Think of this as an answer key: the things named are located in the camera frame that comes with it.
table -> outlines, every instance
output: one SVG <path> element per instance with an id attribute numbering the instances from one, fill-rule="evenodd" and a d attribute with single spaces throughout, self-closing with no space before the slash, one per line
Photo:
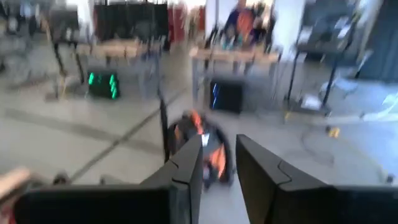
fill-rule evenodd
<path id="1" fill-rule="evenodd" d="M 194 47 L 190 50 L 189 56 L 192 59 L 192 95 L 193 100 L 197 101 L 199 82 L 200 78 L 212 78 L 214 73 L 200 73 L 198 72 L 198 63 L 203 60 L 217 60 L 224 62 L 245 62 L 253 63 L 259 65 L 270 65 L 269 76 L 271 81 L 268 83 L 268 89 L 270 93 L 274 91 L 275 83 L 275 69 L 276 65 L 280 59 L 280 54 L 271 53 L 264 54 L 264 48 L 259 46 L 254 50 L 242 51 L 242 50 L 220 50 L 220 49 L 200 49 L 199 47 Z M 253 79 L 253 76 L 230 76 L 231 78 L 242 78 L 243 80 Z"/>
<path id="2" fill-rule="evenodd" d="M 149 49 L 147 44 L 141 44 L 138 40 L 110 40 L 98 45 L 78 44 L 76 55 L 78 58 L 80 58 L 80 56 L 106 58 L 107 66 L 111 58 L 126 60 L 129 66 L 134 66 L 135 63 L 132 62 L 137 62 L 137 58 L 150 60 L 155 65 L 155 78 L 159 82 L 159 59 L 161 49 L 162 42 L 154 42 Z M 141 93 L 145 95 L 146 85 L 144 74 L 139 74 L 139 88 Z"/>

wooden board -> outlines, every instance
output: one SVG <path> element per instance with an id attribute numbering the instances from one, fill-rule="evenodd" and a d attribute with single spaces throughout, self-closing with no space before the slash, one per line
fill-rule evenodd
<path id="1" fill-rule="evenodd" d="M 158 52 L 160 46 L 160 43 L 154 43 L 151 49 Z M 147 52 L 147 45 L 136 40 L 110 40 L 94 46 L 79 44 L 76 51 L 80 55 L 95 57 L 135 58 Z"/>
<path id="2" fill-rule="evenodd" d="M 191 58 L 200 60 L 224 60 L 229 62 L 254 62 L 254 63 L 276 63 L 279 54 L 264 54 L 258 49 L 242 51 L 242 50 L 221 50 L 221 49 L 200 49 L 193 47 L 190 50 Z"/>

green light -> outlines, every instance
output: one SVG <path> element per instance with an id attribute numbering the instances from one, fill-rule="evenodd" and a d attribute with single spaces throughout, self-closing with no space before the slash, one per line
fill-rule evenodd
<path id="1" fill-rule="evenodd" d="M 111 79 L 109 81 L 109 84 L 112 85 L 112 83 L 114 83 L 114 75 L 111 76 Z"/>
<path id="2" fill-rule="evenodd" d="M 114 90 L 116 90 L 116 83 L 112 83 L 111 85 L 111 91 L 113 92 Z"/>
<path id="3" fill-rule="evenodd" d="M 90 79 L 88 80 L 88 84 L 89 84 L 89 85 L 92 85 L 92 84 L 93 84 L 93 81 L 94 81 L 94 73 L 91 73 L 91 74 L 90 74 Z"/>

gray floor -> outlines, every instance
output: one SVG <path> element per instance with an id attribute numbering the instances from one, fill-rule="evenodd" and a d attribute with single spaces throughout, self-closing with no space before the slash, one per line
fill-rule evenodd
<path id="1" fill-rule="evenodd" d="M 53 65 L 49 56 L 43 57 Z M 186 51 L 165 55 L 162 64 L 166 99 L 173 100 L 168 108 L 170 120 L 193 106 L 202 108 L 192 102 Z M 289 77 L 289 69 L 283 70 L 281 80 Z M 319 73 L 319 79 L 327 77 Z M 298 82 L 305 80 L 303 75 L 298 77 Z M 143 100 L 134 82 L 122 87 L 126 94 L 115 102 L 69 98 L 53 103 L 44 100 L 52 89 L 50 82 L 18 91 L 9 91 L 9 82 L 7 77 L 0 81 L 1 173 L 26 166 L 50 179 L 61 170 L 73 175 L 83 169 L 76 184 L 98 183 L 103 174 L 139 183 L 162 165 L 159 115 L 146 119 L 157 111 L 159 102 L 154 94 Z M 283 97 L 285 82 L 280 81 L 279 97 Z M 386 92 L 384 95 L 392 91 L 388 86 L 377 86 Z M 355 94 L 371 97 L 365 97 L 361 89 Z M 366 110 L 362 106 L 369 100 L 351 100 L 359 97 L 355 94 L 347 100 L 359 103 L 359 107 L 353 103 L 341 107 Z M 336 90 L 331 103 L 337 104 L 338 99 Z M 370 101 L 374 105 L 369 110 L 383 109 L 380 100 Z M 299 169 L 331 184 L 381 185 L 387 172 L 398 175 L 396 123 L 339 125 L 340 137 L 332 139 L 324 126 L 284 123 L 283 114 L 277 111 L 241 116 L 207 111 L 207 116 L 228 130 L 231 143 L 236 134 L 246 134 Z M 147 122 L 128 136 L 128 141 L 113 146 L 145 119 Z M 230 189 L 215 185 L 202 195 L 200 223 L 249 223 L 238 181 Z"/>

white paper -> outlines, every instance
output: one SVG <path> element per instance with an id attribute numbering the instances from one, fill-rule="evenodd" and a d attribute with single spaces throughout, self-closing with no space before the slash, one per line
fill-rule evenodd
<path id="1" fill-rule="evenodd" d="M 202 134 L 201 135 L 201 145 L 203 147 L 206 147 L 207 144 L 209 143 L 209 137 L 210 137 L 210 134 Z"/>
<path id="2" fill-rule="evenodd" d="M 298 42 L 300 44 L 306 44 L 308 43 L 308 40 L 310 39 L 312 34 L 312 27 L 305 27 L 301 30 L 301 33 L 298 37 Z"/>
<path id="3" fill-rule="evenodd" d="M 301 107 L 311 110 L 319 110 L 321 105 L 322 102 L 318 99 L 318 97 L 306 94 L 303 97 L 303 103 L 301 104 Z"/>
<path id="4" fill-rule="evenodd" d="M 337 38 L 339 38 L 339 39 L 344 38 L 344 37 L 347 35 L 347 33 L 348 33 L 348 31 L 349 31 L 350 28 L 351 28 L 350 25 L 344 26 L 344 27 L 341 29 L 340 33 L 338 34 Z"/>

